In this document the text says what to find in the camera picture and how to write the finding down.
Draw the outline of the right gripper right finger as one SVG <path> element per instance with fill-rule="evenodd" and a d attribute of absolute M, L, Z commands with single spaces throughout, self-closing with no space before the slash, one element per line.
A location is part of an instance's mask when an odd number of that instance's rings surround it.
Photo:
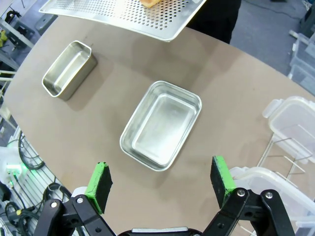
<path fill-rule="evenodd" d="M 204 236 L 228 236 L 238 221 L 249 221 L 258 236 L 293 236 L 295 232 L 279 193 L 260 194 L 236 187 L 222 156 L 212 158 L 210 180 L 220 211 L 203 231 Z"/>

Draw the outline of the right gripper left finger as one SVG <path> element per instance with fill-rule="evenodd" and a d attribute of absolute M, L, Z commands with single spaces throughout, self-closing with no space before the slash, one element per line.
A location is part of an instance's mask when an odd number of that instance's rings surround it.
<path fill-rule="evenodd" d="M 90 236 L 114 236 L 101 215 L 105 211 L 113 184 L 107 163 L 95 166 L 83 194 L 77 194 L 63 203 L 58 199 L 45 202 L 34 231 L 35 236 L 70 236 L 84 227 Z"/>

